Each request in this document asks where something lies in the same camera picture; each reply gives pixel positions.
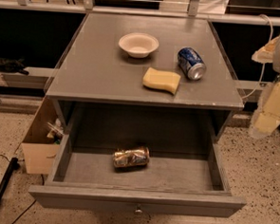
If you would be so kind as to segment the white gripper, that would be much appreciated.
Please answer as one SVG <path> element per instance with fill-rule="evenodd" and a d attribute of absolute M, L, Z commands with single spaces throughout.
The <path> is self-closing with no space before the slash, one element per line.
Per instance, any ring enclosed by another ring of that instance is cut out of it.
<path fill-rule="evenodd" d="M 271 63 L 273 69 L 280 74 L 280 36 L 268 41 L 252 55 L 252 60 L 259 64 Z M 265 138 L 280 125 L 280 81 L 268 83 L 257 102 L 249 135 L 256 140 Z"/>

